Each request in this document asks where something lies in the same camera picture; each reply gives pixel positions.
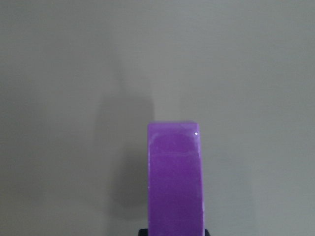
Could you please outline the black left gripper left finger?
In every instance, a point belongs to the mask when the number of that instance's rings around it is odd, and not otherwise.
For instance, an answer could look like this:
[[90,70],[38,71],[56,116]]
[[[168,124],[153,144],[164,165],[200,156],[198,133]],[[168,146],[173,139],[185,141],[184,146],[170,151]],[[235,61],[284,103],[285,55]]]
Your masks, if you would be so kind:
[[138,236],[148,236],[148,229],[140,229],[138,231]]

